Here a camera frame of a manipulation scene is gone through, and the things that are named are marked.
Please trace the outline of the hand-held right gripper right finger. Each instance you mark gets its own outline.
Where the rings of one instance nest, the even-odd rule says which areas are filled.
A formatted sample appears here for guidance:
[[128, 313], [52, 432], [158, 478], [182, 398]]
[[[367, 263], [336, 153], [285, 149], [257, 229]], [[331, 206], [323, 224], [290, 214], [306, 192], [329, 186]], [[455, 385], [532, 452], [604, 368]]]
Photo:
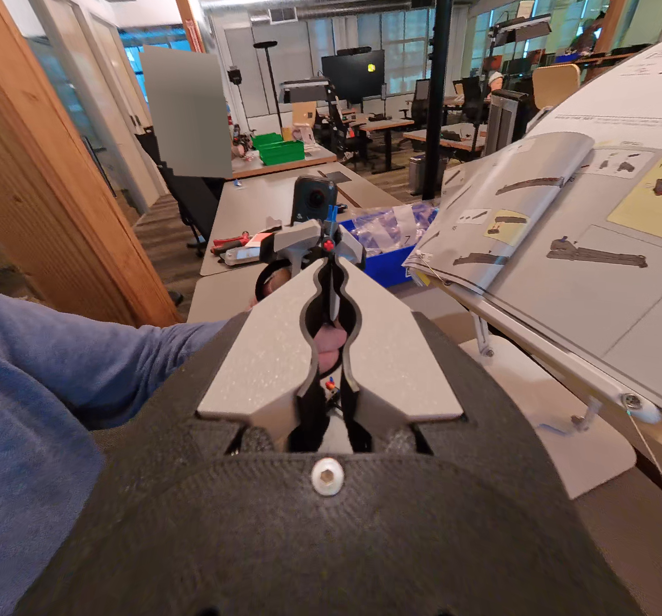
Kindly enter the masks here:
[[351, 446], [378, 446], [393, 430], [464, 415], [422, 323], [409, 306], [347, 258], [335, 259], [342, 351], [340, 403]]

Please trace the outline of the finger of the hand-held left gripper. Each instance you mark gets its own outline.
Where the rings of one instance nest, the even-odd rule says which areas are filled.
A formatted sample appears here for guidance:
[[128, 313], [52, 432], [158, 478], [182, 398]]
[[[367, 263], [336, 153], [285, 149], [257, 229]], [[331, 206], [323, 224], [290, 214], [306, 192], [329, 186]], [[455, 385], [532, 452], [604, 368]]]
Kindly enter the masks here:
[[365, 268], [365, 247], [354, 236], [341, 236], [337, 243], [337, 258], [345, 258], [358, 268]]
[[322, 237], [322, 222], [310, 219], [303, 223], [295, 223], [275, 232], [273, 238], [273, 252], [285, 253], [290, 250], [306, 252], [319, 245]]

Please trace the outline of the small black lego assembly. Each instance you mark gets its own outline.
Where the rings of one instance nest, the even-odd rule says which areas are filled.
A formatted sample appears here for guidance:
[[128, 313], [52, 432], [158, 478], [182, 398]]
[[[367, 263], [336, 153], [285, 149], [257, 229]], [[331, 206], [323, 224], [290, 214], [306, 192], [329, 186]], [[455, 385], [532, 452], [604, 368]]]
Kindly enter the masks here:
[[335, 233], [337, 231], [338, 205], [329, 205], [327, 217], [322, 223], [322, 238], [320, 246], [327, 258], [322, 275], [322, 289], [324, 295], [325, 323], [334, 324], [338, 317], [340, 300], [334, 289], [334, 268], [335, 268]]

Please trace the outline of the person's left forearm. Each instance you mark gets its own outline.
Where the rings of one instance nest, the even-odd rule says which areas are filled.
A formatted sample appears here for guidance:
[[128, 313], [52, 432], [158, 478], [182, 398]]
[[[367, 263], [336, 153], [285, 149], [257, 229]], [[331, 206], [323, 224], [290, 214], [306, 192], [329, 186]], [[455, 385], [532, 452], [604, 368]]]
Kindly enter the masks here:
[[131, 420], [225, 321], [134, 328], [1, 296], [1, 614], [68, 537]]

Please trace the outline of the lego instruction booklet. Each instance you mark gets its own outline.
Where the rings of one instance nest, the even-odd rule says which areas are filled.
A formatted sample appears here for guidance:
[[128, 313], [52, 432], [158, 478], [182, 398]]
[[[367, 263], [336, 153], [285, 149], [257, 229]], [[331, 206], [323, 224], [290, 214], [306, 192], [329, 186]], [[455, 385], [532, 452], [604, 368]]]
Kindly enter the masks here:
[[661, 406], [661, 43], [456, 174], [405, 266]]

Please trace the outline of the person's left hand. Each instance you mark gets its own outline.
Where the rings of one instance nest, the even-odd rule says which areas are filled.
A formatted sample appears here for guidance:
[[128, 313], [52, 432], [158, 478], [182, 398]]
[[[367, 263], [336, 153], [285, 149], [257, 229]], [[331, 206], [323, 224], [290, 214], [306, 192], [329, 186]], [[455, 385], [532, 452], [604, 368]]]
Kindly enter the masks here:
[[[250, 307], [255, 306], [259, 301], [265, 299], [277, 289], [282, 287], [291, 279], [290, 267], [282, 267], [267, 276], [264, 284], [260, 286], [261, 299], [256, 296], [252, 298]], [[314, 341], [319, 356], [319, 374], [325, 377], [333, 372], [335, 365], [340, 359], [340, 352], [347, 339], [347, 332], [337, 319], [332, 322], [324, 323], [316, 335]]]

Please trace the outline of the blue plastic bin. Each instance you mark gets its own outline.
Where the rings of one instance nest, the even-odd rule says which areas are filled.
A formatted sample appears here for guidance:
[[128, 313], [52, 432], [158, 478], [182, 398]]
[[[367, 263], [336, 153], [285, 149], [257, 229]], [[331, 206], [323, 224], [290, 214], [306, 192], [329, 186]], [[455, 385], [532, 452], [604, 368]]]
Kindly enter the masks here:
[[[359, 214], [360, 210], [353, 209], [351, 211], [351, 218], [342, 222], [342, 226], [348, 231], [350, 231], [349, 225], [353, 216]], [[406, 268], [402, 264], [415, 246], [372, 257], [368, 257], [366, 254], [365, 273], [385, 288], [403, 284], [410, 280], [410, 278], [408, 277]]]

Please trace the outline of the black office chair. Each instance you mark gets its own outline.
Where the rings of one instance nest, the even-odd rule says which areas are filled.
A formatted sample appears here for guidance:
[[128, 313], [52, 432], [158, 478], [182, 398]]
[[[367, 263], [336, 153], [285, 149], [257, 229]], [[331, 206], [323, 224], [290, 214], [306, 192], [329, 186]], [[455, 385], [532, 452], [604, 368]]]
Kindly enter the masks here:
[[193, 242], [187, 246], [195, 248], [198, 257], [203, 257], [217, 214], [224, 179], [176, 175], [167, 162], [162, 161], [158, 140], [153, 127], [136, 134], [140, 146], [155, 163], [171, 196], [175, 199], [182, 223], [194, 234]]

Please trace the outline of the black floor lamp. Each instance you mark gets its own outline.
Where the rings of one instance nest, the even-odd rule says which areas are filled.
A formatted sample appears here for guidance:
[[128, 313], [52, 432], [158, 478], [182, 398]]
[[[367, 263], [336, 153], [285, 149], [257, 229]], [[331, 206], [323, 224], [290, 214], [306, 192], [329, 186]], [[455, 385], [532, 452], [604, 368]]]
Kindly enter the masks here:
[[266, 63], [268, 67], [268, 72], [269, 72], [269, 80], [271, 83], [271, 90], [275, 102], [275, 110], [277, 114], [277, 121], [279, 124], [279, 129], [281, 136], [283, 136], [283, 122], [282, 122], [282, 117], [281, 117], [281, 112], [279, 108], [279, 100], [278, 100], [278, 93], [276, 90], [276, 85], [275, 85], [275, 78], [273, 74], [273, 67], [271, 64], [271, 58], [270, 58], [270, 52], [269, 49], [272, 49], [277, 46], [277, 41], [261, 41], [261, 42], [255, 42], [253, 44], [253, 48], [256, 50], [262, 50], [264, 52], [264, 56], [266, 58]]

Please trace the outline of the white book stand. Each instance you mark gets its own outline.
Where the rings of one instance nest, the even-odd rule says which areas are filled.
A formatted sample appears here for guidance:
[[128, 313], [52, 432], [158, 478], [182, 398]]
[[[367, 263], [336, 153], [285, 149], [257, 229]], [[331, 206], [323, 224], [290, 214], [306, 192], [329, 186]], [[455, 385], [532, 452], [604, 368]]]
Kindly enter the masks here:
[[635, 466], [633, 442], [604, 419], [608, 405], [632, 424], [661, 426], [661, 408], [612, 375], [449, 281], [440, 289], [468, 309], [475, 339], [461, 347], [505, 390], [545, 446], [570, 499]]

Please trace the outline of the black metal pole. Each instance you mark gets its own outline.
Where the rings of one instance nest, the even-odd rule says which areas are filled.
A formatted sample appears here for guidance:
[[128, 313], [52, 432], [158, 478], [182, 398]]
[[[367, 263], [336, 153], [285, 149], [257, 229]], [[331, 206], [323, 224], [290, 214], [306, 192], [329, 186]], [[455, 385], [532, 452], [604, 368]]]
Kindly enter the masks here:
[[435, 22], [428, 88], [425, 169], [422, 185], [423, 200], [431, 200], [435, 197], [435, 182], [440, 161], [440, 133], [445, 98], [445, 73], [448, 63], [452, 7], [453, 0], [435, 0]]

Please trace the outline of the wooden door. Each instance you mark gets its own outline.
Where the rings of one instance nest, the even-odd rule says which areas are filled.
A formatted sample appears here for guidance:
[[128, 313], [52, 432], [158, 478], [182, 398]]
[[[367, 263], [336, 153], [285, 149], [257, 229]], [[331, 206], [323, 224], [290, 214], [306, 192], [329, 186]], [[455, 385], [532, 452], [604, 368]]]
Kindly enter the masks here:
[[181, 319], [4, 3], [1, 247], [57, 310], [133, 327]]

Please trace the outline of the wooden chair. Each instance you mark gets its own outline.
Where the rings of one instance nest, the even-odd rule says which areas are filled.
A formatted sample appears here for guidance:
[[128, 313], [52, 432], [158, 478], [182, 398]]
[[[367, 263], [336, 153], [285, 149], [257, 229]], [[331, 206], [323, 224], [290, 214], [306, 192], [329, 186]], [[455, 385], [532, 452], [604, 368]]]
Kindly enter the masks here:
[[581, 70], [574, 63], [538, 67], [532, 73], [534, 104], [539, 110], [554, 108], [581, 87]]

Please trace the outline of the red handled pliers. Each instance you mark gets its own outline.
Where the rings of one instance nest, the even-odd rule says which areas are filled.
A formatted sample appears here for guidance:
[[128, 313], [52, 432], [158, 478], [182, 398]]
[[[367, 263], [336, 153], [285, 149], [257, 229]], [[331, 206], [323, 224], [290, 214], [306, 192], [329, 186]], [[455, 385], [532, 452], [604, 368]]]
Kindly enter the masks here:
[[229, 250], [246, 246], [252, 239], [249, 232], [243, 232], [240, 236], [226, 239], [214, 239], [210, 247], [210, 253], [214, 256], [222, 256]]

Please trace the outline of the black wall monitor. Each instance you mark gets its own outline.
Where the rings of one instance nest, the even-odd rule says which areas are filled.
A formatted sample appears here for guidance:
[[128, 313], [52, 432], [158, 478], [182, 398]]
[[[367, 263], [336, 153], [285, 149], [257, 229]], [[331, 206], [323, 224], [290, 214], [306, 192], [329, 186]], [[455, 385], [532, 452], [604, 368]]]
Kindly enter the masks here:
[[335, 89], [335, 96], [351, 104], [380, 98], [385, 84], [385, 51], [321, 57], [322, 74]]

